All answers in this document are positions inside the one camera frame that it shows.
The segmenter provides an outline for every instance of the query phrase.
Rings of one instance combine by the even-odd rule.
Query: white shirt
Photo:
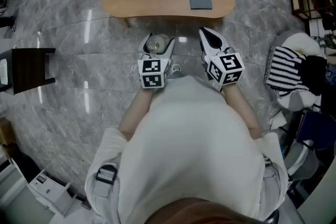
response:
[[[115,129],[108,133],[119,140],[122,137]],[[263,194],[264,149],[271,152],[268,157],[276,159],[281,170],[284,166],[279,143],[274,144],[274,139],[259,144],[252,140],[244,121],[221,94],[193,77],[169,81],[155,96],[134,137],[119,148],[120,222],[144,223],[163,206],[188,197],[218,202],[264,220],[285,196],[273,196],[276,200],[271,208],[262,205],[269,196]],[[97,172],[103,159],[108,160],[107,156],[97,156],[100,150],[88,178]],[[279,191],[278,184],[276,191],[283,193],[286,176],[281,181],[283,190]]]

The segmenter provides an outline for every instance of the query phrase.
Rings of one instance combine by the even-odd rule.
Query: person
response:
[[[287,185],[277,135],[261,137],[238,85],[221,94],[175,63],[105,131],[85,191],[110,224],[233,224],[266,220]]]
[[[0,28],[9,26],[15,32],[15,18],[14,17],[0,17]]]

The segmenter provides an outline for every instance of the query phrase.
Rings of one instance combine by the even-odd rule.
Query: gray marble floor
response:
[[[127,29],[101,0],[9,0],[8,7],[7,15],[17,13],[17,30],[1,33],[18,48],[56,48],[49,73],[57,82],[16,96],[0,93],[1,112],[20,148],[81,194],[104,129],[118,125],[139,88],[135,52],[145,35],[175,36],[173,60],[184,73],[205,78],[197,37],[202,23],[137,18]],[[279,108],[262,82],[267,51],[277,34],[303,29],[302,22],[291,15],[290,0],[236,0],[215,29],[243,56],[239,85],[268,130]]]

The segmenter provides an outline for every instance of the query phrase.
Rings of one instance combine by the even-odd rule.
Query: black and white striped fabric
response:
[[[277,47],[274,51],[270,73],[266,83],[278,91],[280,98],[294,91],[309,91],[301,80],[301,65],[306,60],[301,55],[286,47]]]

